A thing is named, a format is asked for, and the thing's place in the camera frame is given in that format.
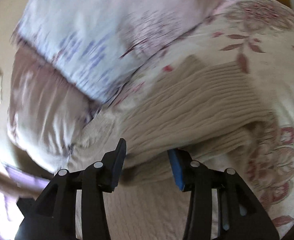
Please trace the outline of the beige cable-knit sweater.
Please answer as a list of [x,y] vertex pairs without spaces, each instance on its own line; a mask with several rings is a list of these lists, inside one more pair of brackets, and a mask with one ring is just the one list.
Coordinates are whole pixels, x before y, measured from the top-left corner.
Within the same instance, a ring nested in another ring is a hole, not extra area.
[[148,79],[143,91],[103,109],[75,141],[69,166],[80,170],[113,150],[127,155],[120,185],[105,196],[112,239],[181,239],[188,193],[174,185],[167,150],[198,161],[251,153],[277,124],[237,63],[207,66],[194,55]]

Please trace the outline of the floral cream bedspread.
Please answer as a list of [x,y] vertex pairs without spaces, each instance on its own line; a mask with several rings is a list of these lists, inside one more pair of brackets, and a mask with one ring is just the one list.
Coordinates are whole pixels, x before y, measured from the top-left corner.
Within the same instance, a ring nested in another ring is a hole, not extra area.
[[274,0],[228,2],[208,23],[142,66],[110,106],[146,89],[145,73],[159,77],[190,55],[207,66],[237,63],[277,124],[249,154],[199,162],[220,171],[234,168],[283,237],[294,226],[294,12]]

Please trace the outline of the white lavender-print pillow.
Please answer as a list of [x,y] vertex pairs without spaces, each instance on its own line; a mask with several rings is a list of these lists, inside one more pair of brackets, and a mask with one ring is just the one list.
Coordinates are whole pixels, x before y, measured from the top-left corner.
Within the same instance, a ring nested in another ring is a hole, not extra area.
[[106,103],[150,57],[224,0],[29,0],[14,31],[89,98]]

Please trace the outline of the mauve pink pillow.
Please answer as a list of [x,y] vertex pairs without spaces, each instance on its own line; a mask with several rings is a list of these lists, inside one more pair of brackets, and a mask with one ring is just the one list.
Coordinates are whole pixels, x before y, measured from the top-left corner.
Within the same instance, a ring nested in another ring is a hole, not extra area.
[[13,63],[8,137],[44,170],[56,173],[99,104],[81,93],[28,45]]

